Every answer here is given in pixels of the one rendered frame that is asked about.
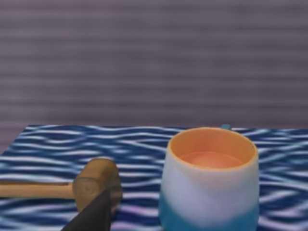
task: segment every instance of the cup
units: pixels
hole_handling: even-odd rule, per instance
[[[255,231],[258,153],[245,136],[193,128],[168,143],[159,198],[164,231]]]

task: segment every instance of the table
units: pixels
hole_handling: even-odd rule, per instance
[[[92,158],[114,160],[124,198],[112,231],[161,231],[157,205],[168,140],[185,128],[28,126],[0,156],[0,180],[71,181]],[[233,130],[259,150],[258,231],[308,230],[308,129]],[[73,200],[0,199],[1,231],[58,231]]]

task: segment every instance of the corrugated wall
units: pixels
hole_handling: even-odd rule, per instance
[[[27,124],[307,127],[304,0],[0,0],[0,146]]]

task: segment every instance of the ceramic cup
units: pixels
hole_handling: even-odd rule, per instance
[[[258,154],[245,136],[193,128],[168,143],[159,198],[164,231],[255,231]]]

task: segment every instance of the mallet handle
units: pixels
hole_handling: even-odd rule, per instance
[[[74,199],[71,183],[0,181],[0,197]]]

